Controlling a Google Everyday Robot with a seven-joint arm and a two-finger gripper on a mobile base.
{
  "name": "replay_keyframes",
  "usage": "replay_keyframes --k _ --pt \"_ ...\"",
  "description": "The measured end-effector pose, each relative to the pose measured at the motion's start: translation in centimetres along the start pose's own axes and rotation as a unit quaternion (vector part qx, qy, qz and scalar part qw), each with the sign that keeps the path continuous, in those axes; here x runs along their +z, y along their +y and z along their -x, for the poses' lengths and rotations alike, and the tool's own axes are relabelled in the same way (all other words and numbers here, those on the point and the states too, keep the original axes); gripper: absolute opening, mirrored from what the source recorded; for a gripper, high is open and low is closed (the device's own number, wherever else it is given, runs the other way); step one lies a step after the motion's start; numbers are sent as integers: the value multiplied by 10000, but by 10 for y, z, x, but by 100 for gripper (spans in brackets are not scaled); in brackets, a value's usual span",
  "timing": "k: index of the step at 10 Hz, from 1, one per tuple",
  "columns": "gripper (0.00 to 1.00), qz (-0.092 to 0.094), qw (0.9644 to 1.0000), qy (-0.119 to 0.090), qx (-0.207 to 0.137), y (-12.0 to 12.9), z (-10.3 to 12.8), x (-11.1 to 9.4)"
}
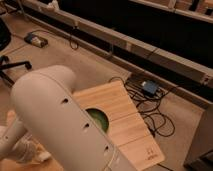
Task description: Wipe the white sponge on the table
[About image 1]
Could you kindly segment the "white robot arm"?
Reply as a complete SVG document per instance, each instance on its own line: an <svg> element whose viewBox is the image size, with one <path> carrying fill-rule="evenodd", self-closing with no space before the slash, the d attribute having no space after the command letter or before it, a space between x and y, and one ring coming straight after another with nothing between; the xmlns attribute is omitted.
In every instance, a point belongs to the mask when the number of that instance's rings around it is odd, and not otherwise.
<svg viewBox="0 0 213 171"><path fill-rule="evenodd" d="M16 119L0 138L0 160L31 133L65 171L136 171L72 97L76 76L66 66L31 71L12 87Z"/></svg>

